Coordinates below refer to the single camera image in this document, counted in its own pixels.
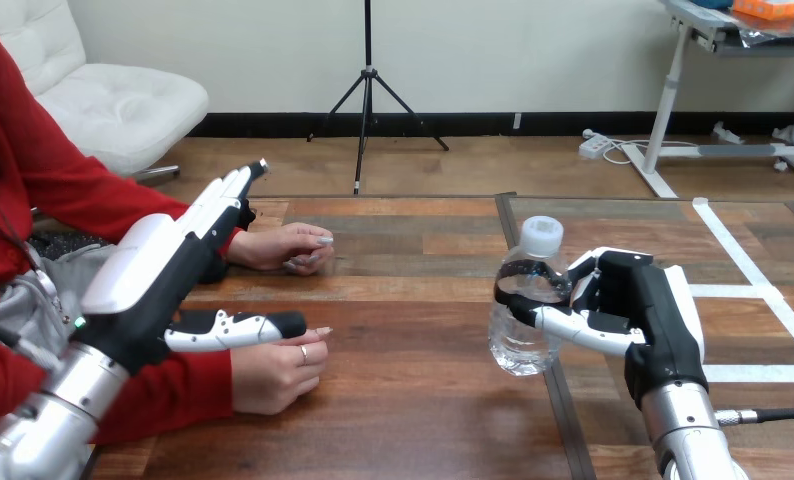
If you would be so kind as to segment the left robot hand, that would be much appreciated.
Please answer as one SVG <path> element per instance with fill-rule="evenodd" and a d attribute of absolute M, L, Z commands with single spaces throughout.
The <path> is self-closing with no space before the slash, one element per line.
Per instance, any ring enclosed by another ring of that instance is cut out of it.
<path fill-rule="evenodd" d="M 219 310 L 183 326 L 173 323 L 238 224 L 252 182 L 268 170 L 259 160 L 214 179 L 179 219 L 151 214 L 137 221 L 90 282 L 61 373 L 101 368 L 136 374 L 170 352 L 218 352 L 303 335 L 306 321 L 295 311 Z"/>

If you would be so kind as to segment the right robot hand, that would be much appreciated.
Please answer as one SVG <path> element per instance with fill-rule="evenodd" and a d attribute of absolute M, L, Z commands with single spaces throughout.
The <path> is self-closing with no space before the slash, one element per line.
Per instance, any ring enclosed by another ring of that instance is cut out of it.
<path fill-rule="evenodd" d="M 494 287 L 494 300 L 519 323 L 580 347 L 624 358 L 627 390 L 640 405 L 676 382 L 707 387 L 702 327 L 683 268 L 613 247 L 586 251 L 566 272 L 538 259 L 505 262 L 496 282 L 539 277 L 561 298 L 540 301 Z"/>

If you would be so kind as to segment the person's hand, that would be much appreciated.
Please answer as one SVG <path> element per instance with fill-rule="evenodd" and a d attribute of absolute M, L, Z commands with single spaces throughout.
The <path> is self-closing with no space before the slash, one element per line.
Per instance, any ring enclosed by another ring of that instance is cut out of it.
<path fill-rule="evenodd" d="M 326 368 L 332 332 L 330 327 L 309 329 L 295 338 L 234 349 L 233 410 L 275 415 L 316 388 Z"/>
<path fill-rule="evenodd" d="M 335 254 L 333 234 L 318 226 L 292 223 L 265 231 L 240 231 L 231 240 L 228 262 L 256 271 L 316 274 Z"/>

